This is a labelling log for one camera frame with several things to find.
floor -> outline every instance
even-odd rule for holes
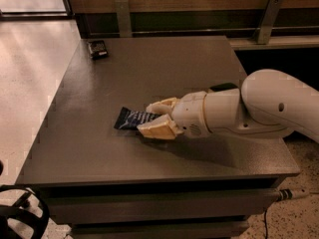
[[[0,159],[5,165],[0,184],[11,184],[62,81],[79,34],[74,22],[1,23],[0,38]],[[269,207],[268,238],[319,238],[319,144],[298,133],[285,142],[301,173],[279,188],[306,189],[310,194]],[[0,194],[0,203],[8,204],[15,196]],[[249,223],[250,228],[238,239],[266,237],[263,214],[250,217]],[[29,238],[21,224],[12,226]],[[71,239],[69,229],[50,220],[43,239]]]

metal bracket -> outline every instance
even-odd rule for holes
[[[268,44],[271,31],[283,0],[269,0],[259,28],[254,33],[257,44]]]
[[[129,0],[116,0],[116,12],[118,17],[120,37],[131,37],[132,25]]]

table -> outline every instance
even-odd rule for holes
[[[74,238],[237,236],[300,172],[282,139],[165,141],[113,128],[122,107],[240,86],[246,73],[226,38],[105,39],[110,56],[97,61],[87,41],[16,181],[38,190]]]

small black box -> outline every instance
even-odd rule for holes
[[[90,57],[93,60],[106,58],[109,53],[103,40],[88,42]]]

white robotic arm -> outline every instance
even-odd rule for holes
[[[319,93],[276,70],[252,73],[241,90],[190,93],[151,104],[147,111],[163,117],[138,126],[146,137],[283,137],[296,130],[319,142]]]

